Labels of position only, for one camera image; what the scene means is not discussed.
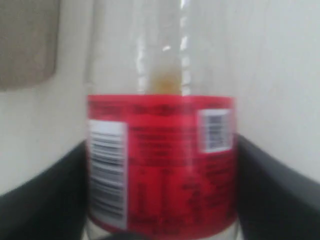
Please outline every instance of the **white wall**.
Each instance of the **white wall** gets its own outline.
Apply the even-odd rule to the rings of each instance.
[[[228,0],[239,132],[320,182],[320,1]],[[41,173],[85,137],[91,1],[62,1],[58,65],[46,83],[0,92],[0,193]]]

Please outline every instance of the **clear plastic bottle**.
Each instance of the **clear plastic bottle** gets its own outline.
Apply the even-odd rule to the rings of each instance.
[[[224,4],[224,0],[95,0],[88,94],[232,98]],[[92,168],[90,159],[89,174]],[[92,188],[90,197],[97,194]],[[236,221],[206,239],[235,239]],[[98,240],[110,228],[89,218],[87,233]]]

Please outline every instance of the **white barcode sticker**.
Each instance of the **white barcode sticker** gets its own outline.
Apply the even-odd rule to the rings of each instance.
[[[91,213],[111,226],[127,228],[127,124],[89,121]]]
[[[230,109],[203,109],[198,112],[199,146],[203,153],[218,153],[232,148]]]

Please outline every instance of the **bottle label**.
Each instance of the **bottle label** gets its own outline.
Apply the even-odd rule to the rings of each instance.
[[[154,239],[215,235],[236,219],[230,97],[90,95],[89,215]]]

